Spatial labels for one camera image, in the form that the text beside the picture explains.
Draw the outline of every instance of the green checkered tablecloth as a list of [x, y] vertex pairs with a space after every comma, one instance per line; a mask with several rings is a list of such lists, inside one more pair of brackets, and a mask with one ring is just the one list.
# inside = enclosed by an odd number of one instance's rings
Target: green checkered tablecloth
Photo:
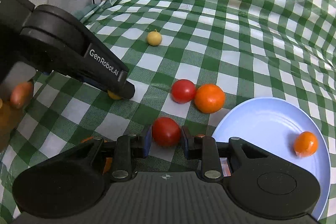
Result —
[[[321, 223], [336, 223], [335, 30], [336, 0], [109, 0], [84, 24], [129, 68], [136, 93], [114, 101], [106, 93], [58, 73], [36, 76], [35, 96], [0, 154], [0, 217], [19, 211], [11, 195], [15, 177], [89, 136], [115, 140], [140, 133], [169, 116], [193, 134], [211, 135], [234, 106], [274, 96], [299, 106], [322, 131], [331, 158], [331, 191]], [[157, 29], [162, 44], [146, 43]], [[214, 83], [226, 92], [224, 108], [200, 113], [177, 105], [169, 91], [177, 79]], [[180, 147], [152, 144], [139, 170], [191, 170]]]

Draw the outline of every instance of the silver bolt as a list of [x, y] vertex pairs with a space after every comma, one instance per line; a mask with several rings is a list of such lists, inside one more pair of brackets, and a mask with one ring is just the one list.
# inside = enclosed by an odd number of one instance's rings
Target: silver bolt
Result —
[[124, 179], [128, 176], [128, 172], [125, 170], [115, 170], [112, 172], [112, 176], [116, 179]]
[[204, 173], [208, 179], [218, 179], [221, 176], [221, 173], [216, 170], [209, 170]]

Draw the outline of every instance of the human hand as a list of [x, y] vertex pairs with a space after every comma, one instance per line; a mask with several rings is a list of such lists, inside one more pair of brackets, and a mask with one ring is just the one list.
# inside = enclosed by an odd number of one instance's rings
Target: human hand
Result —
[[9, 141], [10, 132], [17, 126], [23, 116], [23, 108], [29, 103], [34, 93], [32, 81], [17, 85], [9, 101], [0, 98], [0, 151]]

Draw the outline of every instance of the blue plate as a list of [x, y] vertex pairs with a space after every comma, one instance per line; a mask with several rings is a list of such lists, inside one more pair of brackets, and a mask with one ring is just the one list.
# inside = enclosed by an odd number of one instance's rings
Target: blue plate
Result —
[[[319, 147], [312, 156], [298, 158], [293, 143], [303, 131], [314, 133]], [[243, 138], [311, 172], [321, 186], [312, 216], [321, 217], [330, 191], [330, 157], [319, 128], [301, 109], [278, 98], [254, 98], [232, 109], [212, 136], [218, 142], [228, 142], [230, 137]]]

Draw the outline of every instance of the red tomato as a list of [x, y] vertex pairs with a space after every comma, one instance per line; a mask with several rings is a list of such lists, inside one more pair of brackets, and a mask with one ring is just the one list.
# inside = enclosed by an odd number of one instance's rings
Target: red tomato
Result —
[[196, 87], [193, 82], [187, 79], [181, 79], [171, 87], [171, 96], [179, 104], [187, 103], [195, 97]]
[[158, 145], [171, 146], [178, 144], [181, 131], [179, 125], [173, 119], [160, 117], [154, 121], [152, 136]]

